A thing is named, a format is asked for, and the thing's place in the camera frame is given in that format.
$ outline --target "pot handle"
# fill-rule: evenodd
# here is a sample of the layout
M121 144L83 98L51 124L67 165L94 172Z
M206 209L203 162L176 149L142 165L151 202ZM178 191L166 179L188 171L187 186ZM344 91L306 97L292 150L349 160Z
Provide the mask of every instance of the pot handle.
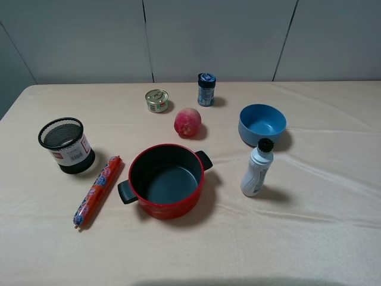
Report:
M130 188L129 181L124 181L118 184L119 196L124 204L130 204L137 201L138 198L135 196Z
M196 155L201 160L205 171L213 167L212 161L203 151L197 151Z

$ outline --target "tin can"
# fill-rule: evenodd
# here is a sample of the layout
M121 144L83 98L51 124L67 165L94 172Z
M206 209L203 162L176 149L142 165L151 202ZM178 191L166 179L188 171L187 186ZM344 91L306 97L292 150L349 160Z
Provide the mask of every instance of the tin can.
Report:
M148 110L154 113L160 113L168 108L168 93L162 89L154 89L145 95Z

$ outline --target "red pot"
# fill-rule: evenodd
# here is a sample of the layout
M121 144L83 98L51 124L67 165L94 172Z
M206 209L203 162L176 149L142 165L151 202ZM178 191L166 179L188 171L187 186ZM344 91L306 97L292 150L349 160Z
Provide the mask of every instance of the red pot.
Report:
M157 219L174 219L197 203L204 171L213 166L202 152L176 145L156 145L141 152L132 162L129 180L118 185L124 204L138 200Z

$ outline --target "black non-stick coating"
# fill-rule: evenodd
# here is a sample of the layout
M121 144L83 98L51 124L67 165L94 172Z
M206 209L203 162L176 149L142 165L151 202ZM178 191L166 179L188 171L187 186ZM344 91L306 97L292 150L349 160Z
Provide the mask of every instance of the black non-stick coating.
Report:
M131 169L131 184L144 199L158 204L183 200L201 181L202 167L187 149L164 145L141 155Z

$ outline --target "sausage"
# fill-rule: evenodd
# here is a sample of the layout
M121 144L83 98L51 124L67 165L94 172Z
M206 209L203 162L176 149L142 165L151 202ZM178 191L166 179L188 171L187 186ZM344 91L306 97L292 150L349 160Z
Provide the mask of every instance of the sausage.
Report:
M89 221L92 213L102 200L102 197L106 194L107 188L117 174L121 163L122 160L119 156L110 158L74 215L73 223L75 224L75 228Z

